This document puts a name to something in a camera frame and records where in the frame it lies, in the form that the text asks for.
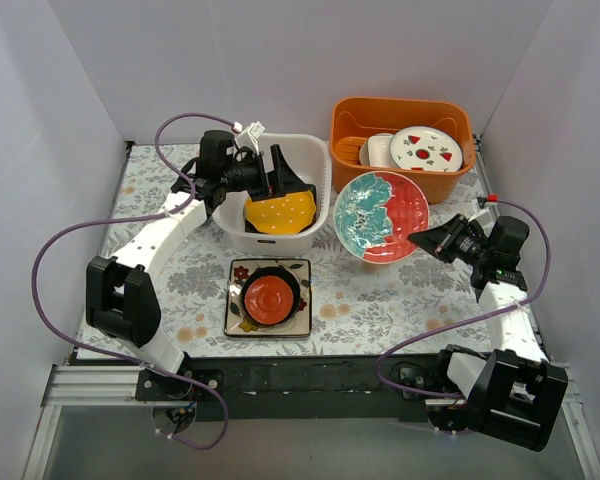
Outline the red rimmed round plate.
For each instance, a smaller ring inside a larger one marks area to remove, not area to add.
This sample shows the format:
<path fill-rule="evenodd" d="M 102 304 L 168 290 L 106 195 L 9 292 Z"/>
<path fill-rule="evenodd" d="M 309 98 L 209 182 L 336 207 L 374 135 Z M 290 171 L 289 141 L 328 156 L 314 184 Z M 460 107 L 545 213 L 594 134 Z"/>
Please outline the red rimmed round plate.
<path fill-rule="evenodd" d="M 368 172 L 340 191 L 333 221 L 349 253 L 367 263 L 386 265 L 416 251 L 409 235 L 429 228 L 429 204 L 410 179 L 389 171 Z"/>

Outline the orange red small saucer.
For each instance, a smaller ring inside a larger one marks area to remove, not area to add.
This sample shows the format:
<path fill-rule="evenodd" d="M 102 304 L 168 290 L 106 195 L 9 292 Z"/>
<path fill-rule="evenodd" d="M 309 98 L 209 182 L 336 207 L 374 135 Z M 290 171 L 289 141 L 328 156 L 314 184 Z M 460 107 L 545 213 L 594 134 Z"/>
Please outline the orange red small saucer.
<path fill-rule="evenodd" d="M 276 325 L 291 313 L 294 295 L 291 287 L 277 276 L 256 279 L 243 296 L 247 313 L 258 323 Z"/>

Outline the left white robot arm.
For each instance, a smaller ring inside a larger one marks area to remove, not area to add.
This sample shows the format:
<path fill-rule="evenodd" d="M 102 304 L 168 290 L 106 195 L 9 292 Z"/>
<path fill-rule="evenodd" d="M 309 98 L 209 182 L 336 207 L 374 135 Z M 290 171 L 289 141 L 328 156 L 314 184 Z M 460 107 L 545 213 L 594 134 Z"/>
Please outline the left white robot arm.
<path fill-rule="evenodd" d="M 249 135 L 208 130 L 198 154 L 178 169 L 161 208 L 108 258 L 87 266 L 87 324 L 127 350 L 127 360 L 160 373 L 158 387 L 173 400 L 193 386 L 184 352 L 165 334 L 153 280 L 208 219 L 228 232 L 241 252 L 256 256 L 306 254 L 329 209 L 331 169 L 326 145 L 306 134 Z"/>

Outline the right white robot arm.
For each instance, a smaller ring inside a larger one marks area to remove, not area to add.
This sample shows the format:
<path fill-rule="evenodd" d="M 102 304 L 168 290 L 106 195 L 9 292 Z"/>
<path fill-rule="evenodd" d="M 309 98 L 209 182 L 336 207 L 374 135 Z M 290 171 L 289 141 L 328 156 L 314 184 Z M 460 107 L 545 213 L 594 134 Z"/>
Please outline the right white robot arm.
<path fill-rule="evenodd" d="M 549 362 L 539 346 L 525 305 L 527 285 L 518 269 L 528 225 L 511 216 L 496 219 L 486 233 L 475 220 L 456 215 L 408 239 L 445 263 L 472 269 L 470 284 L 487 321 L 490 355 L 450 346 L 432 373 L 444 397 L 466 399 L 469 429 L 541 451 L 548 443 L 567 390 L 566 371 Z"/>

